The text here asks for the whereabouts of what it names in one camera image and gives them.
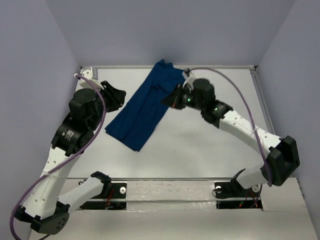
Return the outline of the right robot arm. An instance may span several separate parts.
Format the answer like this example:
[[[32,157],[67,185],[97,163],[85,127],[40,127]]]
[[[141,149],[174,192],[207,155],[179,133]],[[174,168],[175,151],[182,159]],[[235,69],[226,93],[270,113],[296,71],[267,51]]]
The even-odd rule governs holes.
[[[229,182],[217,185],[212,195],[220,200],[241,198],[246,192],[263,184],[280,187],[300,166],[297,142],[291,136],[281,138],[252,124],[218,100],[214,86],[205,78],[190,79],[178,84],[161,100],[167,107],[199,110],[202,118],[217,129],[236,137],[265,157],[262,165],[244,168]]]

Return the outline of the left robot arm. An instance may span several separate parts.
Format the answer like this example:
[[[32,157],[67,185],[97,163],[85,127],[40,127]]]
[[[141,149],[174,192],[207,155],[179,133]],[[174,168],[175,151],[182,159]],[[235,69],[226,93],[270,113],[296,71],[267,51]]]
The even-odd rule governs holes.
[[[69,101],[69,113],[51,141],[48,159],[28,199],[14,210],[14,217],[29,223],[46,238],[58,234],[70,214],[92,198],[113,194],[111,178],[100,172],[65,194],[61,190],[76,161],[97,137],[106,113],[117,111],[126,92],[103,81],[99,87],[77,90]]]

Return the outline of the blue t shirt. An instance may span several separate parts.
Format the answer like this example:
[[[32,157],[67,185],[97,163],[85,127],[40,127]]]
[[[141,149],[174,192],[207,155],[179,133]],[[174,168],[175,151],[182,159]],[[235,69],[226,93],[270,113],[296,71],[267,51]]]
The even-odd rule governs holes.
[[[125,107],[105,127],[106,134],[139,152],[168,110],[161,100],[184,82],[182,69],[163,59],[158,61]]]

